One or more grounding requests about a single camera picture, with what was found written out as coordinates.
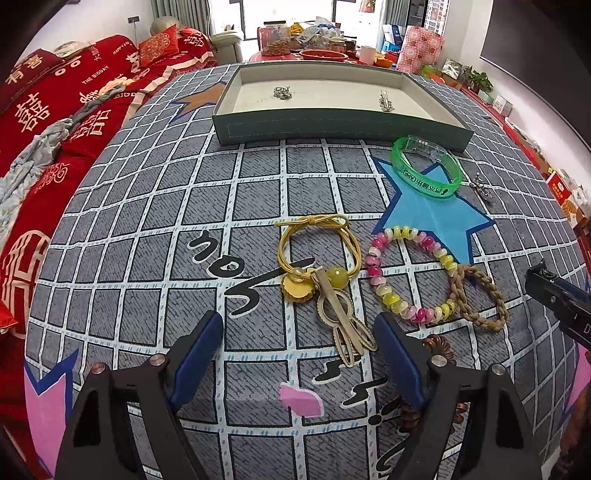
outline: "green plastic bracelet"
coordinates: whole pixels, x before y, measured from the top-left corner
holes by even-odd
[[[409,163],[404,153],[416,153],[439,162],[453,179],[451,183],[442,183],[417,172]],[[447,198],[453,195],[462,182],[462,171],[456,157],[439,145],[419,137],[402,137],[392,147],[391,162],[400,178],[412,188],[435,198]]]

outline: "metal hair clip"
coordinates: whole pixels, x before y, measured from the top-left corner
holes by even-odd
[[[379,107],[382,109],[382,112],[393,112],[394,106],[392,102],[388,99],[388,93],[382,92],[379,94]]]
[[[486,203],[495,203],[495,198],[492,196],[490,188],[484,186],[482,178],[479,173],[474,176],[474,181],[470,187],[478,194],[478,196]]]
[[[276,87],[273,90],[273,96],[277,97],[279,100],[289,100],[291,98],[290,88],[287,87]]]
[[[321,291],[318,298],[318,315],[320,319],[333,329],[335,347],[343,363],[347,367],[355,364],[355,355],[363,355],[365,349],[375,352],[378,344],[374,336],[357,317],[353,315],[353,303],[342,290],[336,290],[330,284],[323,267],[317,268],[312,273],[312,279]],[[345,302],[346,311],[340,300]],[[324,309],[324,302],[328,300],[333,307],[337,319],[332,320]]]

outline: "white wall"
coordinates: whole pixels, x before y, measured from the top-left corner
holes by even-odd
[[[495,86],[494,93],[513,104],[509,120],[538,142],[554,168],[565,169],[591,192],[591,153],[585,144],[535,93],[480,59],[492,4],[493,0],[450,0],[441,63],[451,58],[486,72]]]
[[[97,41],[121,34],[134,41],[134,26],[128,17],[139,16],[136,23],[138,42],[150,36],[154,21],[150,0],[82,0],[65,5],[55,17],[37,33],[23,56],[38,49],[53,50],[72,40]]]

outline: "gray grid tablecloth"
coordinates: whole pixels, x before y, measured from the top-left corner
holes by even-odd
[[[235,68],[179,76],[97,160],[43,264],[27,361],[39,377],[79,349],[76,395],[90,364],[138,365],[189,332],[201,312],[215,309],[225,319],[223,346],[195,399],[180,411],[211,478],[379,478],[396,462],[393,452],[405,438],[393,414],[381,414],[398,396],[396,386],[368,384],[388,376],[380,353],[366,355],[354,368],[335,369],[332,337],[317,318],[315,302],[284,301],[278,275],[262,283],[249,280],[277,268],[279,219],[343,212],[367,249],[393,194],[371,156],[388,158],[389,146],[326,139],[222,147],[212,106],[176,118],[180,106],[172,100],[227,81]],[[583,258],[543,179],[511,140],[462,93],[420,81],[475,131],[461,164],[468,178],[480,172],[488,179],[495,202],[483,205],[468,186],[460,194],[496,220],[473,235],[472,244],[475,263],[502,287],[511,320],[497,334],[457,316],[431,328],[405,328],[419,337],[445,335],[459,365],[506,365],[543,460],[558,445],[577,353],[554,316],[524,296],[524,275],[544,257],[552,270],[583,286]],[[199,253],[209,245],[212,253],[203,260]],[[316,264],[351,262],[335,235],[313,229],[294,236],[290,253],[294,260],[314,257]],[[212,266],[224,255],[243,259],[237,277],[218,278],[232,275],[217,270],[224,261]],[[415,304],[432,306],[446,298],[446,273],[414,245],[390,248],[385,265],[389,283]],[[232,289],[244,282],[258,294],[252,308],[242,308],[247,298],[235,296],[243,288]],[[467,290],[475,308],[493,313],[485,293],[470,285]],[[356,314],[371,326],[381,306],[364,271],[350,293]],[[277,394],[282,382],[316,392],[324,416],[301,418],[285,408]],[[352,388],[359,384],[367,386],[367,398],[355,397]],[[145,469],[158,476],[141,412],[131,407],[131,413]],[[450,478],[462,436],[463,426],[457,427],[440,478]]]

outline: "gray tray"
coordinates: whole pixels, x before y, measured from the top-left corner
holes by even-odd
[[[274,97],[278,86],[289,86],[293,97]],[[393,112],[381,111],[382,90]],[[331,137],[395,141],[416,135],[462,152],[473,135],[412,76],[330,61],[240,65],[216,105],[213,123],[222,145]]]

